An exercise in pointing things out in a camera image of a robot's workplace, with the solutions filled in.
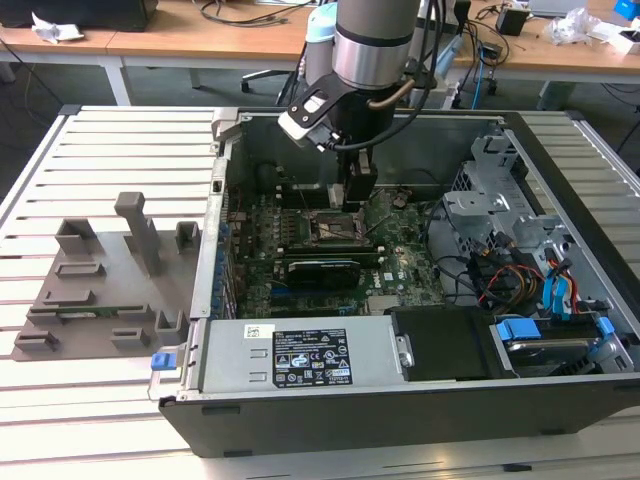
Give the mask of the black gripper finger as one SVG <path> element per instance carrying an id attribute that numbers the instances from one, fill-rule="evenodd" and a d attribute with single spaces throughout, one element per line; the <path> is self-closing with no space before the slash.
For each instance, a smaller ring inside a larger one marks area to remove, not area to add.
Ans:
<path id="1" fill-rule="evenodd" d="M 369 200 L 376 184 L 373 150 L 362 149 L 345 155 L 344 211 L 358 211 Z"/>

